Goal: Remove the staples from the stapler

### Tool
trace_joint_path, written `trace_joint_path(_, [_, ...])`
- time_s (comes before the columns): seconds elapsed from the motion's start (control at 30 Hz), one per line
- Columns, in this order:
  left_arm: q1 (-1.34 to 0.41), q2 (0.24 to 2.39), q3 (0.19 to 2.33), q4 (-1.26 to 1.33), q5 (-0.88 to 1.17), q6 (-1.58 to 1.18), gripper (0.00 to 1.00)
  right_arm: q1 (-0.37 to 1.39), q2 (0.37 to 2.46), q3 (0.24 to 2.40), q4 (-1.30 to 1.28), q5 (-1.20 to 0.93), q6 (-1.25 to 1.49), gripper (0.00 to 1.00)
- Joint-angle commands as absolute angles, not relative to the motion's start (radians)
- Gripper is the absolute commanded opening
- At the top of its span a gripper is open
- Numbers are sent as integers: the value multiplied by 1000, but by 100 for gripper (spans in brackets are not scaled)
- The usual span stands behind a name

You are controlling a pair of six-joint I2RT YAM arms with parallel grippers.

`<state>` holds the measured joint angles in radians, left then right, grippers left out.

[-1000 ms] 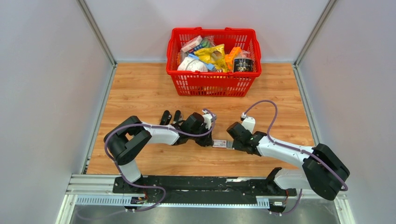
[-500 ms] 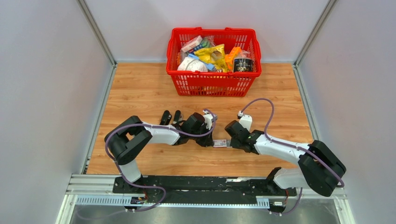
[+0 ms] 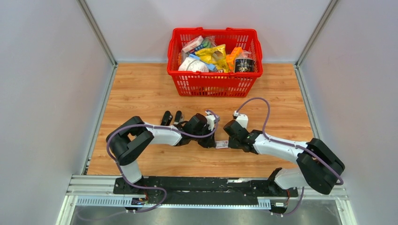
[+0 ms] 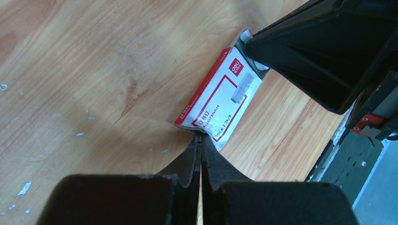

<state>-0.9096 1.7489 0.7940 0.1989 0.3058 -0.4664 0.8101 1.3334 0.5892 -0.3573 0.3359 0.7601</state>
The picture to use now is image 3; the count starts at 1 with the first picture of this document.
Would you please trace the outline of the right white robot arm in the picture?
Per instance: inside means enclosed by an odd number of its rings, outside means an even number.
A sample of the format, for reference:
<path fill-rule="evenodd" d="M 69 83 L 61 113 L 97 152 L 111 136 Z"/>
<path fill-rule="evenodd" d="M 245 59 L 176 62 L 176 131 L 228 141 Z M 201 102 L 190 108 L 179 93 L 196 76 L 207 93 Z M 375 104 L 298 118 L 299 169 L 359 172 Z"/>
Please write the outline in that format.
<path fill-rule="evenodd" d="M 228 122 L 223 129 L 230 138 L 230 148 L 271 155 L 297 165 L 293 169 L 275 169 L 269 176 L 268 191 L 273 196 L 304 186 L 328 195 L 334 186 L 344 183 L 341 177 L 344 163 L 318 138 L 308 142 L 290 141 L 268 136 L 260 130 L 249 132 L 236 120 Z"/>

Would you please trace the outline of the grey and black stapler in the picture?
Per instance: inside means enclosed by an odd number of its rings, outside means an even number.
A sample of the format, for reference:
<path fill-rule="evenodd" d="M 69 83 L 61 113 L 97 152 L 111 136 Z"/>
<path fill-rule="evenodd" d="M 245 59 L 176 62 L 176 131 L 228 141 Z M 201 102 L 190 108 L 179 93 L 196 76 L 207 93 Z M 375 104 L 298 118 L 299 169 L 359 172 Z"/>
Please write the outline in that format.
<path fill-rule="evenodd" d="M 184 119 L 183 114 L 181 111 L 177 111 L 174 117 L 174 124 L 178 124 L 182 122 Z"/>

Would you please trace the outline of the red white staple box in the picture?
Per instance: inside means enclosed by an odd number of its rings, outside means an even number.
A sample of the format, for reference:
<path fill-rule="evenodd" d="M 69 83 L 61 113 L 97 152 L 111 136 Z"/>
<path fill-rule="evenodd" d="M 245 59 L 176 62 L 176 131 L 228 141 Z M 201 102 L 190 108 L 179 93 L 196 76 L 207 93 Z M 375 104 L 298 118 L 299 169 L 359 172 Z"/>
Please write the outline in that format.
<path fill-rule="evenodd" d="M 224 140 L 224 141 L 216 141 L 215 142 L 215 148 L 216 149 L 227 149 L 229 147 L 229 141 Z"/>

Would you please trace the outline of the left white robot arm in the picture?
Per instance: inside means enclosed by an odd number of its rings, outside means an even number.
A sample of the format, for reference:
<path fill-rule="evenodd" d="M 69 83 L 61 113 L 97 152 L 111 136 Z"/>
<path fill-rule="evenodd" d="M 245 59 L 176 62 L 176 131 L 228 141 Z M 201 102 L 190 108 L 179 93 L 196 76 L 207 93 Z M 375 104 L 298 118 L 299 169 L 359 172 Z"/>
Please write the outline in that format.
<path fill-rule="evenodd" d="M 215 132 L 220 117 L 207 110 L 184 120 L 181 111 L 172 115 L 166 111 L 160 125 L 144 122 L 139 116 L 131 117 L 106 137 L 106 149 L 115 161 L 125 187 L 131 194 L 139 194 L 144 187 L 138 157 L 149 145 L 183 146 L 196 141 L 203 148 L 214 148 Z"/>

